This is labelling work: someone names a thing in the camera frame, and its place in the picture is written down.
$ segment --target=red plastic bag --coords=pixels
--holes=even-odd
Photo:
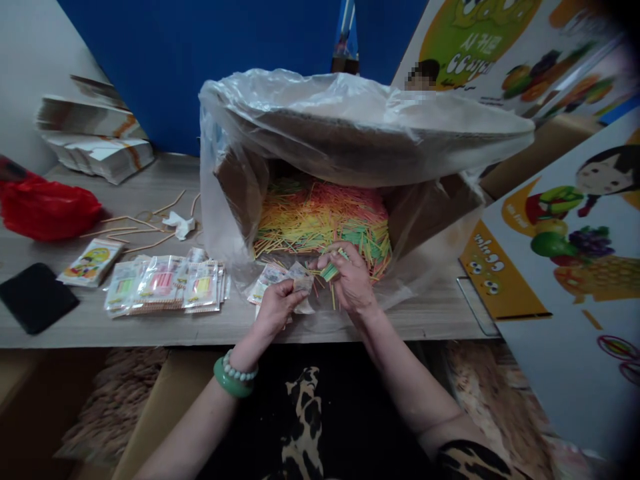
[[[22,181],[0,181],[0,203],[6,228],[38,241],[77,237],[95,225],[102,211],[90,191],[31,172]]]

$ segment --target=jade bangle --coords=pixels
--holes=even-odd
[[[220,386],[232,397],[247,398],[250,396],[251,392],[253,392],[253,384],[251,384],[251,386],[245,385],[240,382],[240,380],[231,378],[225,373],[225,368],[222,365],[222,357],[216,360],[215,365],[213,366],[213,374],[215,375],[216,380],[218,380]]]

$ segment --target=white tissue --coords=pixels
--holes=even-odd
[[[172,211],[169,214],[168,219],[162,220],[162,223],[170,227],[175,227],[175,237],[178,240],[184,240],[187,238],[187,234],[195,227],[195,220],[184,220],[176,212]]]

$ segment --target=white wall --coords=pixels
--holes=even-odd
[[[0,45],[0,153],[45,173],[56,160],[33,127],[41,96],[82,98],[71,73],[106,78],[56,0],[3,0]]]

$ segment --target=smartphone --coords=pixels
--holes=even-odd
[[[80,304],[44,263],[34,263],[0,284],[0,300],[30,335],[46,330]]]

